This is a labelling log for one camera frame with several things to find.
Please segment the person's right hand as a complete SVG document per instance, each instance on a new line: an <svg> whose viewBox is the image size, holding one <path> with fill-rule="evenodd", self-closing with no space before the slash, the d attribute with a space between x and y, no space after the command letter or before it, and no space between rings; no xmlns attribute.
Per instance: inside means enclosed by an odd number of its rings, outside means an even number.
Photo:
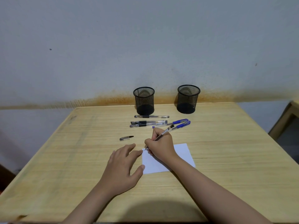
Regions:
<svg viewBox="0 0 299 224"><path fill-rule="evenodd" d="M144 141L148 152L161 160L168 167L171 166L171 162L179 158L177 155L172 136L169 132L164 132L161 128L154 128L151 139Z"/></svg>

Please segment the person's left hand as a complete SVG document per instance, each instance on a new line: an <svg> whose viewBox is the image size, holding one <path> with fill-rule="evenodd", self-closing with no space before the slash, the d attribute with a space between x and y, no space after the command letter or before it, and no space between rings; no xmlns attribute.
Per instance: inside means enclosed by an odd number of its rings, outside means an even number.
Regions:
<svg viewBox="0 0 299 224"><path fill-rule="evenodd" d="M112 188L115 196L135 187L137 182L131 182L130 170L142 153L143 150L132 150L128 155L119 155L118 150L113 151L98 184Z"/></svg>

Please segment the clear black gel pen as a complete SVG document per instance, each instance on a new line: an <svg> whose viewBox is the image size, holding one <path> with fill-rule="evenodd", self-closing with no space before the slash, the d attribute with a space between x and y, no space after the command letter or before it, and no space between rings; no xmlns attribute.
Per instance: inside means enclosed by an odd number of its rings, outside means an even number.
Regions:
<svg viewBox="0 0 299 224"><path fill-rule="evenodd" d="M173 138L168 129L153 128L151 140L155 140L155 147L152 152L165 151L167 153L175 152Z"/></svg>

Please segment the white paper sheet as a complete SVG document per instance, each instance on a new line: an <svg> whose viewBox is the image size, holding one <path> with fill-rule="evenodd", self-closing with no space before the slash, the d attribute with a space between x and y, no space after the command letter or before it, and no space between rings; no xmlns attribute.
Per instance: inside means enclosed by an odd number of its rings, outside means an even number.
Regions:
<svg viewBox="0 0 299 224"><path fill-rule="evenodd" d="M194 168L196 167L186 143L176 144L174 145L174 149L180 158L185 160ZM155 156L151 156L145 148L143 149L142 153L142 165L145 166L143 174L171 171L171 169L167 165L165 165L161 160L157 159Z"/></svg>

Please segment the person's left forearm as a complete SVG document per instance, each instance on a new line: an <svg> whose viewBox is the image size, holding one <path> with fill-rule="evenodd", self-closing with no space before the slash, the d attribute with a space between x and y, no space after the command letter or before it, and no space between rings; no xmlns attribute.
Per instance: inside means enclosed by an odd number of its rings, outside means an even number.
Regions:
<svg viewBox="0 0 299 224"><path fill-rule="evenodd" d="M97 184L61 224L92 224L115 195L112 188Z"/></svg>

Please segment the person's right forearm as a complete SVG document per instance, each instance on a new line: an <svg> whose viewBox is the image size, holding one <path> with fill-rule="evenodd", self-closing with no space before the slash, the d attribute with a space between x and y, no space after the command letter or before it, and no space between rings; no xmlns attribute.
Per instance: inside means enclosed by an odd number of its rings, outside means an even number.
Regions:
<svg viewBox="0 0 299 224"><path fill-rule="evenodd" d="M164 163L192 195L202 213L217 224L272 224L249 204L202 174L179 156Z"/></svg>

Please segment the capped blue gel pen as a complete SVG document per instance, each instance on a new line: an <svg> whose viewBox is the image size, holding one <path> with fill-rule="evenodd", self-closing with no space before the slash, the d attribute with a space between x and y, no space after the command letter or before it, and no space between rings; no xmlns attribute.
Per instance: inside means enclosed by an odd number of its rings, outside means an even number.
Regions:
<svg viewBox="0 0 299 224"><path fill-rule="evenodd" d="M181 120L177 120L177 121L173 121L173 122L167 122L167 123L162 123L162 124L157 124L152 126L152 128L160 128L160 127L164 127L164 126L169 126L169 125L176 125L176 124L181 124L181 123L185 123L189 121L188 119L181 119Z"/></svg>
<svg viewBox="0 0 299 224"><path fill-rule="evenodd" d="M168 127L168 132L171 132L171 131L174 131L174 130L177 130L177 129L180 129L180 128L184 128L188 125L190 125L191 121L187 121L185 123L181 123L181 124L176 124L176 125L171 125L170 127Z"/></svg>

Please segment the black mesh pen cup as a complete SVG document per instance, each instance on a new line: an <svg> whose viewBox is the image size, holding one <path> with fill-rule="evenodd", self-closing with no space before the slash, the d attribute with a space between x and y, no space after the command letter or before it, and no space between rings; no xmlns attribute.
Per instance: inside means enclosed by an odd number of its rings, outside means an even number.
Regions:
<svg viewBox="0 0 299 224"><path fill-rule="evenodd" d="M154 112L155 90L151 87L143 86L133 91L137 113L139 115L151 115Z"/></svg>
<svg viewBox="0 0 299 224"><path fill-rule="evenodd" d="M183 114L195 112L198 95L201 90L194 85L181 85L178 87L177 110Z"/></svg>

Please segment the dark brown furniture piece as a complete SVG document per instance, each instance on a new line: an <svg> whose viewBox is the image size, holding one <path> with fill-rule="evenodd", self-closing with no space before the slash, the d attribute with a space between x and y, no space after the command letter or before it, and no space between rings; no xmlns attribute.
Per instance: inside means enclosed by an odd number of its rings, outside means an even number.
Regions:
<svg viewBox="0 0 299 224"><path fill-rule="evenodd" d="M14 173L0 164L0 194L6 189L6 187L13 181L15 177L16 175Z"/></svg>

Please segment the light wooden furniture frame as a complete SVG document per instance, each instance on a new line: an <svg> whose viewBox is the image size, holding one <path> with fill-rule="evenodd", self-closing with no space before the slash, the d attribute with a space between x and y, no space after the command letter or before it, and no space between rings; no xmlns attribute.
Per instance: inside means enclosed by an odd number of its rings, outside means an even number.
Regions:
<svg viewBox="0 0 299 224"><path fill-rule="evenodd" d="M299 118L299 100L290 101L268 135L276 141L295 118Z"/></svg>

